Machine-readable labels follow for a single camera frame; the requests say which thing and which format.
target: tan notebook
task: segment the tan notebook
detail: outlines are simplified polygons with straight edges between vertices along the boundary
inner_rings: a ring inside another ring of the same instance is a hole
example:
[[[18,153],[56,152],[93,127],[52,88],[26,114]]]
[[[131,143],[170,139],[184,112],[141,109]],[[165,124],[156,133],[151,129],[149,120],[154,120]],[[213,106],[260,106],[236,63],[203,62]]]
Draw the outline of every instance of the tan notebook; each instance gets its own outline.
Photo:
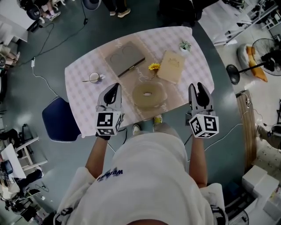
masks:
[[[172,83],[178,83],[183,71],[184,61],[185,57],[180,54],[166,51],[157,76]]]

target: orange cushion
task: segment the orange cushion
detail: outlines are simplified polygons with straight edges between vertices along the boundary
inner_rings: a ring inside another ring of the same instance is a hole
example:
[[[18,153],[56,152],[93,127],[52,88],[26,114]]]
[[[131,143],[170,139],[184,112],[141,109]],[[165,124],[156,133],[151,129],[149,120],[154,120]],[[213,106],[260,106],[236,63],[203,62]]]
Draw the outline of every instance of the orange cushion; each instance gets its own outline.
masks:
[[[249,57],[249,66],[251,67],[251,66],[257,65],[253,58],[253,55],[252,55],[252,51],[253,51],[253,53],[255,53],[255,48],[247,46],[246,51],[247,51],[247,55]],[[267,77],[266,77],[264,71],[260,67],[251,69],[251,72],[253,73],[253,75],[255,77],[258,77],[258,78],[262,79],[264,82],[267,82]]]

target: blue chair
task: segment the blue chair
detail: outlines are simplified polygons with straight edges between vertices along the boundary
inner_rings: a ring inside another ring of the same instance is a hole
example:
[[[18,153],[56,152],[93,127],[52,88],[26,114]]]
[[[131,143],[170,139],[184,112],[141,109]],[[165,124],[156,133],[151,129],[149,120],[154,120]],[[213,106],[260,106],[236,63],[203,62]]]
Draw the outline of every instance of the blue chair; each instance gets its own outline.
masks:
[[[74,142],[81,134],[68,102],[56,97],[43,110],[42,118],[48,136],[55,142]]]

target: sunflower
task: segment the sunflower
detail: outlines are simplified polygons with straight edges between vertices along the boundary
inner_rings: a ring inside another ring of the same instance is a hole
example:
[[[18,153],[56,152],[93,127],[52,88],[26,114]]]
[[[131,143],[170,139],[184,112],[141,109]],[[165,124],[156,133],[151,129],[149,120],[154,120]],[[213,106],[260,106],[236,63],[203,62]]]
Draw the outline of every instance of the sunflower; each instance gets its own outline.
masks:
[[[149,68],[149,70],[160,69],[160,64],[152,63],[148,68]]]

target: pink checkered cloth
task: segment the pink checkered cloth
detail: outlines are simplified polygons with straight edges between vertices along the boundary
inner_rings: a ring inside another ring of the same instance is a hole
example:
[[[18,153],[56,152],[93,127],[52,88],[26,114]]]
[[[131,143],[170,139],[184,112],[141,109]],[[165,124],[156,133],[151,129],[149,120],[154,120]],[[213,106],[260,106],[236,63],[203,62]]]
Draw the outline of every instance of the pink checkered cloth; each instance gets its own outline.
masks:
[[[204,84],[212,93],[214,90],[212,74],[200,47],[192,36],[191,28],[184,26],[164,27],[131,35],[139,38],[147,46],[147,49],[154,55],[155,62],[161,62],[166,50],[182,54],[179,43],[182,40],[187,40],[191,44],[191,51],[184,54],[186,58],[185,66],[181,81],[177,84],[177,88],[182,95],[181,98],[183,98],[184,104],[188,103],[188,87],[191,83],[197,84],[197,82]],[[122,38],[113,40],[113,42],[118,45],[121,40]],[[100,84],[82,82],[82,80],[88,80],[92,72],[99,74],[112,73],[101,57],[99,48],[88,52],[65,68],[66,92],[71,111],[82,137],[96,134],[94,117],[99,94],[109,85],[118,81],[118,78],[113,79],[112,76],[106,76]],[[125,117],[121,126],[139,122],[139,116],[129,99],[122,98],[122,107]]]

